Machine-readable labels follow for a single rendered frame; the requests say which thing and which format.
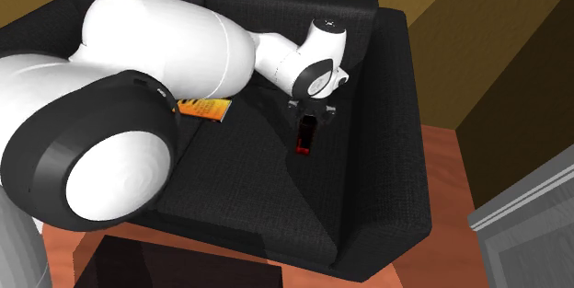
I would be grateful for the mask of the black block with red end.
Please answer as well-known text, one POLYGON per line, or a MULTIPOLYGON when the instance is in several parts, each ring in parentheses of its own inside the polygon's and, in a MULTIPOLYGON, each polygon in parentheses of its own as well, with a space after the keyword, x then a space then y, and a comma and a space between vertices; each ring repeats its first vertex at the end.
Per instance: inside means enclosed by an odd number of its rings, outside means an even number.
POLYGON ((304 156, 308 156, 310 154, 317 124, 317 118, 311 115, 304 115, 299 120, 295 146, 296 154, 304 156))

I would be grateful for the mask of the black fabric sofa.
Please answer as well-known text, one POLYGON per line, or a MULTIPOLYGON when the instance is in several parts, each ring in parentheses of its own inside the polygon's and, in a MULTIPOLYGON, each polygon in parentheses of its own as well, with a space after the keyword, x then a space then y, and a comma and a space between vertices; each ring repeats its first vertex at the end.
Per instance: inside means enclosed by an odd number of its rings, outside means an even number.
MULTIPOLYGON (((95 0, 53 0, 0 28, 0 56, 66 58, 95 0)), ((364 282, 431 231, 408 26, 377 0, 182 0, 252 32, 305 41, 316 18, 347 31, 348 80, 327 98, 311 152, 295 153, 289 97, 253 74, 222 122, 183 115, 178 162, 136 223, 364 282)))

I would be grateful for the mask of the orange book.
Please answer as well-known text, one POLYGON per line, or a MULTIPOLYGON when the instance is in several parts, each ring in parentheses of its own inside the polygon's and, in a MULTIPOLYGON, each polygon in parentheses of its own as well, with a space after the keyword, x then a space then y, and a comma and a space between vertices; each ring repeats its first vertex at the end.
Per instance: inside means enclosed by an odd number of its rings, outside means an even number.
POLYGON ((222 122, 231 104, 228 98, 181 99, 177 108, 182 115, 222 122))

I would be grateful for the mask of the dark brown table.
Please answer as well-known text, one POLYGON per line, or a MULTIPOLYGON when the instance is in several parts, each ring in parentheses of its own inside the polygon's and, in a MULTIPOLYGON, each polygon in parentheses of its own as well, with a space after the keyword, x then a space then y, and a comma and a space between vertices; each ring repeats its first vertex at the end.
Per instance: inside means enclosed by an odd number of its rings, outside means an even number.
POLYGON ((283 288, 278 266, 104 236, 74 288, 283 288))

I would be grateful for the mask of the grey cabinet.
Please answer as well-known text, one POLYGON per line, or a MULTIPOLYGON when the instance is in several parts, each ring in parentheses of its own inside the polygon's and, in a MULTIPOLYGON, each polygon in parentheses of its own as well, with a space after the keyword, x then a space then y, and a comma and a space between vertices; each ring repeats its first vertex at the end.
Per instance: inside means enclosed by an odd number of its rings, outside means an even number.
POLYGON ((468 215, 489 288, 574 288, 574 144, 468 215))

